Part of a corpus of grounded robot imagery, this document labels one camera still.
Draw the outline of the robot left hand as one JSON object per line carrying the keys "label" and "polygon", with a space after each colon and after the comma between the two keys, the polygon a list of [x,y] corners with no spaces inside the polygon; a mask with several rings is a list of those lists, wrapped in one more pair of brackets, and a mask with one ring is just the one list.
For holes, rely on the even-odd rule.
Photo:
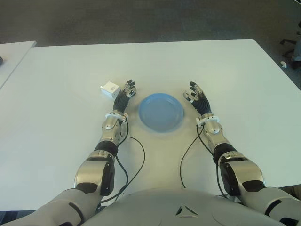
{"label": "robot left hand", "polygon": [[130,98],[132,98],[135,94],[135,81],[128,80],[117,94],[113,104],[113,110],[124,113]]}

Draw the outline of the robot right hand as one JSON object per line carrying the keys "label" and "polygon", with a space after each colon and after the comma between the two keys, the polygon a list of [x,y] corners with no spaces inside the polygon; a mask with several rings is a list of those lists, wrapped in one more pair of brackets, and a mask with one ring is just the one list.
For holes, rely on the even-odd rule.
{"label": "robot right hand", "polygon": [[183,92],[184,99],[190,102],[200,115],[212,113],[210,103],[200,86],[191,81],[190,89],[190,94]]}

